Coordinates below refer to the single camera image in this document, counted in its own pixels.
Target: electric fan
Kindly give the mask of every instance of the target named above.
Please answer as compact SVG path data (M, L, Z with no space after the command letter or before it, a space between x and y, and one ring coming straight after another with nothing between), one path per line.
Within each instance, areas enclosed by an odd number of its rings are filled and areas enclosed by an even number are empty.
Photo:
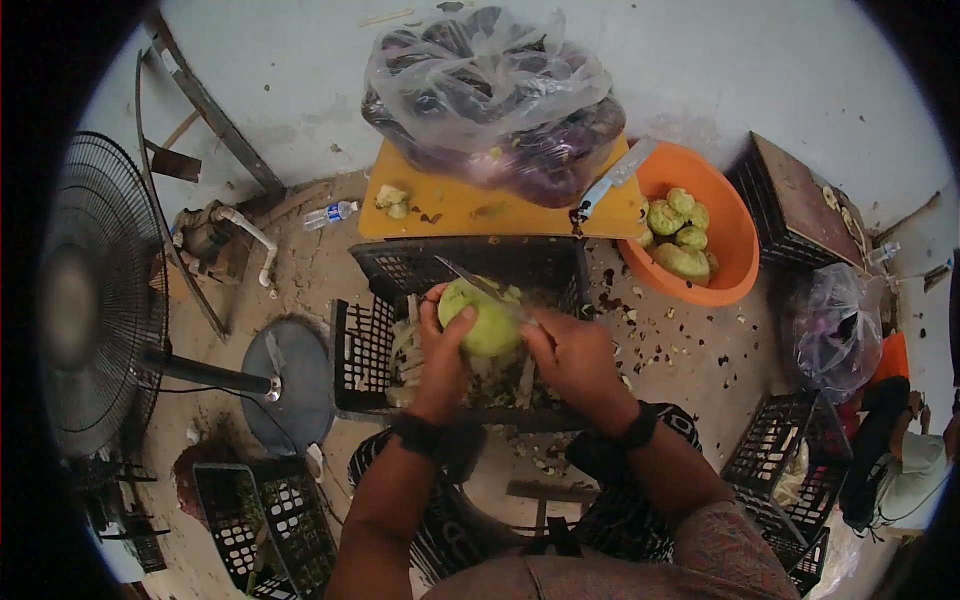
M323 344L296 320L261 330L243 372L172 353L165 260L156 261L159 289L149 284L165 230L156 197L123 149L78 132L41 254L37 341L49 421L80 488L105 483L116 459L142 446L165 372L241 393L254 436L274 454L302 455L332 423Z

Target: plastic water bottle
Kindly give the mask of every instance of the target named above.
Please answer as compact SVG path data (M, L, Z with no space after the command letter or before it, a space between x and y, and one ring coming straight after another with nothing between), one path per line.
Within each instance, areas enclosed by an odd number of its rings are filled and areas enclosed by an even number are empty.
M887 242L879 248L874 248L867 254L867 260L872 265L878 265L884 260L894 257L894 254L900 251L900 242Z
M360 210L358 202L341 200L336 204L325 206L320 210L311 210L303 215L303 228L307 231L313 231L336 221L343 221L358 210Z

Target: striped pants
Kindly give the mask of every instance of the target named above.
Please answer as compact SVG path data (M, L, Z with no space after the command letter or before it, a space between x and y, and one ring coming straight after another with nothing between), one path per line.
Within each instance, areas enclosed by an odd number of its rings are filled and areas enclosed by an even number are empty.
M661 422L703 451L690 415L675 404L651 406ZM348 477L354 488L391 435L390 429L381 431L360 443L353 453ZM576 540L617 559L669 562L673 555L670 529L630 472L626 457L611 441L587 429L570 443L565 454L571 464L600 484L596 501L574 525ZM441 473L410 547L411 565L420 571L425 583L435 585L528 540L504 532L501 523L473 507L463 492L444 481Z

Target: orange bowl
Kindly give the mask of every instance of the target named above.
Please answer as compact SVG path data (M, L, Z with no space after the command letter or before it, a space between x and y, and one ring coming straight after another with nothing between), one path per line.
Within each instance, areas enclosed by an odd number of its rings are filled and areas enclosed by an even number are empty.
M665 271L635 240L619 240L620 252L639 279L656 290L704 306L733 304L754 287L760 245L754 220L727 178L689 148L660 142L636 170L640 192L654 200L671 187L682 187L710 213L707 250L716 254L720 269L707 287Z

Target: yellow cutting board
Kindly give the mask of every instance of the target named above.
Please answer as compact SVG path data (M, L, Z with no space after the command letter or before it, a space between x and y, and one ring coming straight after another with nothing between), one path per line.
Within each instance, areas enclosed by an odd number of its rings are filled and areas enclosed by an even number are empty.
M602 173L628 150L627 138L614 142ZM405 219L392 219L374 205L384 183L410 193L411 211ZM431 237L435 235L573 235L568 208L543 208L505 190L482 190L441 175L426 174L410 166L393 144L384 141L376 158L360 210L360 234L371 239ZM640 189L636 175L620 187L611 187L581 227L585 237L633 238L646 226L640 217Z

